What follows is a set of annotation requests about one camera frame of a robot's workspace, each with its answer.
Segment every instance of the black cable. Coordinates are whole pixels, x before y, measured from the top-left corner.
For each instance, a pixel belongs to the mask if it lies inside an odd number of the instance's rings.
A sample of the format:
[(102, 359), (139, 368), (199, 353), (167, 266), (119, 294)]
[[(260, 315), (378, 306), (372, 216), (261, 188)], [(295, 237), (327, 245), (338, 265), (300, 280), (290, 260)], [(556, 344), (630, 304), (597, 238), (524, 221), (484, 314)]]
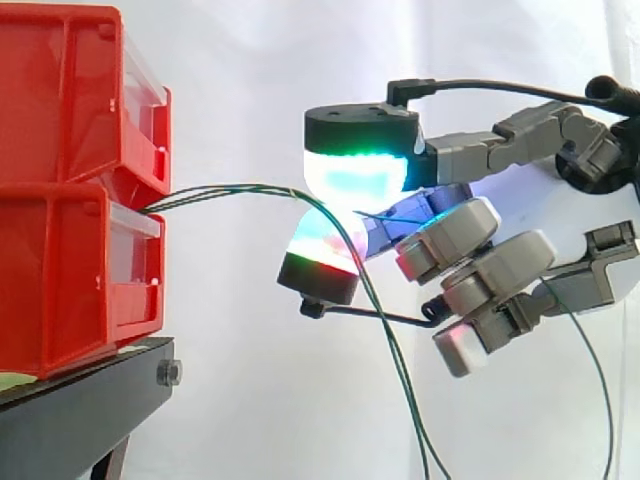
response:
[(577, 105), (586, 105), (590, 107), (603, 108), (606, 103), (600, 99), (587, 98), (580, 95), (570, 95), (568, 93), (549, 90), (546, 88), (534, 87), (520, 83), (502, 82), (497, 80), (480, 80), (480, 79), (459, 79), (459, 80), (438, 80), (433, 82), (431, 87), (435, 91), (441, 90), (459, 90), (459, 89), (482, 89), (482, 90), (498, 90), (503, 92), (521, 93), (524, 95), (533, 95), (535, 97), (548, 98), (550, 100), (558, 100), (560, 102), (575, 103)]
[[(325, 313), (341, 313), (345, 315), (354, 315), (356, 317), (372, 317), (372, 318), (380, 318), (378, 312), (375, 310), (368, 310), (366, 308), (356, 308), (356, 307), (342, 307), (342, 306), (332, 306), (327, 307), (325, 309)], [(420, 328), (433, 328), (435, 325), (432, 325), (428, 320), (420, 320), (418, 318), (413, 317), (405, 317), (404, 315), (396, 315), (394, 313), (384, 312), (384, 316), (387, 317), (387, 320), (396, 323), (404, 323), (405, 325), (412, 325), (414, 327)]]
[(614, 427), (613, 427), (613, 408), (611, 407), (611, 397), (609, 396), (609, 388), (607, 387), (607, 380), (604, 375), (604, 370), (602, 369), (602, 365), (600, 364), (600, 360), (598, 359), (598, 355), (596, 354), (596, 351), (593, 349), (593, 345), (591, 345), (591, 342), (589, 341), (589, 337), (587, 337), (587, 334), (582, 328), (582, 325), (580, 325), (580, 322), (576, 318), (576, 315), (562, 302), (562, 300), (560, 300), (560, 297), (558, 296), (558, 294), (546, 282), (546, 280), (544, 280), (543, 278), (541, 278), (540, 280), (542, 281), (544, 286), (547, 287), (547, 290), (549, 290), (551, 295), (553, 295), (556, 302), (558, 302), (558, 304), (563, 308), (563, 310), (567, 314), (569, 314), (569, 317), (571, 318), (571, 322), (576, 327), (576, 330), (578, 330), (578, 334), (580, 335), (580, 338), (582, 338), (582, 341), (584, 342), (585, 347), (587, 347), (587, 350), (589, 351), (589, 355), (591, 356), (591, 359), (593, 360), (593, 363), (596, 367), (598, 378), (600, 380), (600, 385), (602, 387), (602, 394), (604, 396), (605, 407), (607, 410), (607, 428), (609, 430), (607, 463), (604, 467), (604, 473), (602, 475), (602, 479), (607, 480), (609, 478), (609, 473), (611, 472), (611, 464), (613, 463), (613, 443), (614, 443), (613, 439), (614, 439), (615, 433), (614, 433)]

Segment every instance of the robotic hand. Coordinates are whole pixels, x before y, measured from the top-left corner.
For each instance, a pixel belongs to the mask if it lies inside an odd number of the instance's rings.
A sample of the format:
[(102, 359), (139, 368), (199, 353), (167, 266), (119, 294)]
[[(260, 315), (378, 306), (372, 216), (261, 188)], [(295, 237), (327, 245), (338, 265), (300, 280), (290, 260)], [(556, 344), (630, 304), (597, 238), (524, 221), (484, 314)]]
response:
[[(456, 83), (465, 87), (465, 81), (390, 82), (384, 103), (309, 110), (305, 170), (314, 172), (309, 187), (325, 196), (332, 179), (344, 184), (356, 175), (358, 198), (383, 193), (376, 206), (389, 202), (394, 189), (419, 190), (366, 220), (367, 258), (395, 248), (409, 281), (442, 277), (443, 293), (422, 310), (434, 325), (460, 317), (434, 340), (451, 373), (464, 376), (533, 330), (541, 316), (613, 304), (640, 280), (640, 94), (609, 77), (593, 79), (586, 98), (511, 85), (556, 99), (517, 112), (491, 132), (424, 139), (408, 101)], [(475, 83), (466, 86), (507, 89)], [(576, 103), (628, 118), (608, 128)], [(401, 160), (400, 173), (389, 173), (397, 170), (389, 156)], [(424, 224), (393, 222), (406, 216)], [(540, 277), (546, 285), (525, 293)]]

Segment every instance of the white wall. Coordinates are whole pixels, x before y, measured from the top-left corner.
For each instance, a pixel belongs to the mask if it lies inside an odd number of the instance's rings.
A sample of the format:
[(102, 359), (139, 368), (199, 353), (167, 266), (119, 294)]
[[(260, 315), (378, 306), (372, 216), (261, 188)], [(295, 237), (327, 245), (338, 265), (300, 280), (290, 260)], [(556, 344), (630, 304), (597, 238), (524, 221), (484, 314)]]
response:
[[(176, 188), (303, 187), (303, 111), (381, 99), (392, 78), (481, 76), (576, 92), (612, 70), (640, 80), (629, 62), (637, 43), (607, 31), (607, 19), (631, 28), (637, 18), (619, 2), (608, 17), (600, 0), (115, 3), (174, 93)], [(489, 128), (530, 102), (451, 93), (420, 110), (433, 135)], [(125, 479), (421, 478), (380, 326), (302, 318), (296, 295), (275, 284), (303, 212), (292, 201), (233, 198), (168, 215), (163, 333), (176, 336), (185, 375), (133, 435)], [(390, 311), (413, 313), (416, 297), (433, 293), (408, 285), (391, 256), (371, 271)], [(640, 476), (637, 313), (630, 301), (583, 319), (616, 413), (626, 386), (624, 479)], [(427, 428), (455, 479), (600, 478), (602, 397), (566, 319), (545, 322), (461, 381), (449, 377), (429, 332), (399, 330)]]

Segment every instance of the led light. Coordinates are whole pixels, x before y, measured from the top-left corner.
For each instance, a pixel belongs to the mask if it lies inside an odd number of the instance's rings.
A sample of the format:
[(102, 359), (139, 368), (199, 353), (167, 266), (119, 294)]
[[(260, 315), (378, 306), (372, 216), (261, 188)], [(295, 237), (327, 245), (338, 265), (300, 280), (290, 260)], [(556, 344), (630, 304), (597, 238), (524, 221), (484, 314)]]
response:
[(403, 197), (407, 159), (386, 153), (323, 155), (305, 151), (304, 177), (320, 200), (378, 212)]
[[(347, 231), (360, 258), (364, 260), (367, 255), (368, 236), (362, 220), (350, 211), (336, 208), (330, 210)], [(358, 274), (353, 257), (340, 233), (327, 217), (315, 208), (309, 210), (300, 220), (287, 252)]]

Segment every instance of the stacked red bins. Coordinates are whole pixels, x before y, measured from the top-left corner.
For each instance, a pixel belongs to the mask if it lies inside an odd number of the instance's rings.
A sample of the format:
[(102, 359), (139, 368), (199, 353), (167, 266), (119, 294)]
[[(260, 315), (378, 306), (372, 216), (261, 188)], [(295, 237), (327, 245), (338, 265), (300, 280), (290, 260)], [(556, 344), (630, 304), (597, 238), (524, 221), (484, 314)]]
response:
[(117, 10), (0, 3), (0, 372), (46, 378), (163, 320), (170, 95)]

